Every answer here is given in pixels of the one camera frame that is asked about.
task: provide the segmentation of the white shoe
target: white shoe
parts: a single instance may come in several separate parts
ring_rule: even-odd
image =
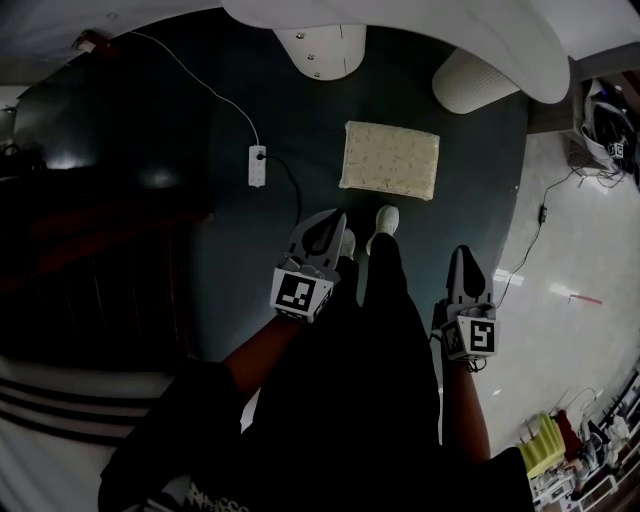
[[[393,236],[400,224],[400,211],[390,204],[383,206],[376,214],[376,231],[367,242],[367,254],[371,255],[371,244],[378,233],[387,233]]]
[[[342,245],[340,246],[340,256],[346,256],[350,260],[353,259],[353,253],[356,251],[356,235],[350,229],[345,229],[342,234]]]

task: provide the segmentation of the floor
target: floor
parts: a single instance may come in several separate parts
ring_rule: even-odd
[[[528,137],[496,297],[536,233],[545,189],[570,172],[565,162],[560,136]],[[547,221],[498,310],[499,353],[475,377],[494,451],[517,441],[537,412],[567,406],[587,387],[599,399],[589,406],[594,392],[585,391],[569,418],[578,423],[583,406],[597,417],[640,355],[640,194],[632,180],[614,189],[579,183],[574,175],[549,191]]]
[[[272,31],[242,25],[221,9],[141,31],[167,44],[253,118],[268,154],[287,162],[298,180],[302,218],[345,209],[359,241],[361,288],[362,248],[376,210],[387,202],[402,212],[397,237],[425,325],[446,293],[449,256],[458,244],[472,246],[488,267],[497,264],[515,207],[527,98],[514,94],[465,116],[444,110],[430,81],[450,46],[370,27],[360,68],[324,83],[303,76]],[[191,247],[192,349],[220,360],[273,314],[272,273],[295,221],[294,189],[275,161],[267,164],[265,187],[247,185],[250,127],[162,48],[135,35],[114,45],[118,60],[78,59],[30,90],[20,104],[16,140],[43,147],[52,169],[88,167],[87,175],[98,180],[192,183],[202,191],[214,215],[199,226]],[[439,135],[434,199],[340,189],[349,120]]]

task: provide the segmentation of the black shirt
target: black shirt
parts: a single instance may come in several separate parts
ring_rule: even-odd
[[[517,449],[467,467],[440,446],[428,346],[400,362],[331,334],[292,342],[242,434],[228,368],[190,361],[104,470],[101,512],[533,510]]]

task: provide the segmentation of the white power strip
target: white power strip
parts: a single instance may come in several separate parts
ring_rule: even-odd
[[[265,146],[249,146],[249,185],[264,187],[267,181],[267,148]]]

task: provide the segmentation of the black pants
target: black pants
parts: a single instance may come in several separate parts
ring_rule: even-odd
[[[337,270],[334,296],[263,386],[254,421],[290,435],[303,421],[325,433],[363,422],[393,430],[426,409],[429,423],[419,430],[437,442],[440,402],[429,340],[396,241],[386,234],[374,239],[362,308],[357,263],[342,257]]]

